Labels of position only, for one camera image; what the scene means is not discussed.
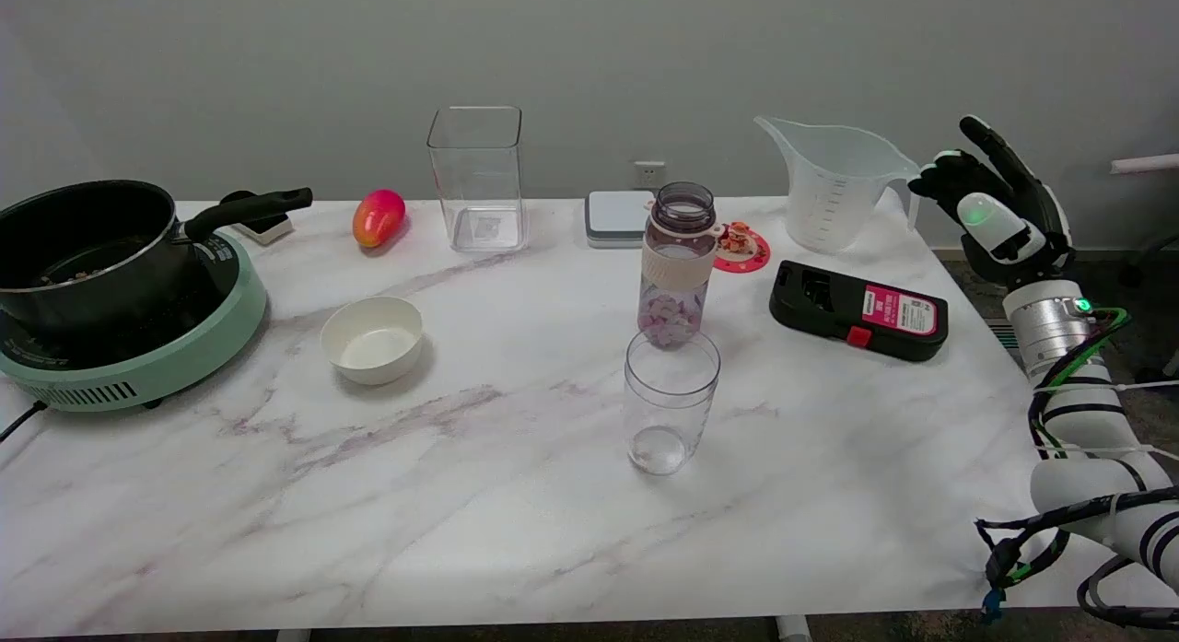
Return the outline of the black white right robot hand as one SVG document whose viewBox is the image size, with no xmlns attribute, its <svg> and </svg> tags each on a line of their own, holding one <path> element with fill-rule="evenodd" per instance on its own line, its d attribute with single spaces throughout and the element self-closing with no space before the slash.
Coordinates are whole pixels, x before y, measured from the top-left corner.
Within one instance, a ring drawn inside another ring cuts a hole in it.
<svg viewBox="0 0 1179 642">
<path fill-rule="evenodd" d="M 963 254 L 974 273 L 1010 290 L 1053 280 L 1075 259 L 1072 229 L 1056 194 L 1006 139 L 976 115 L 959 127 L 984 160 L 946 150 L 908 180 L 963 230 Z"/>
</svg>

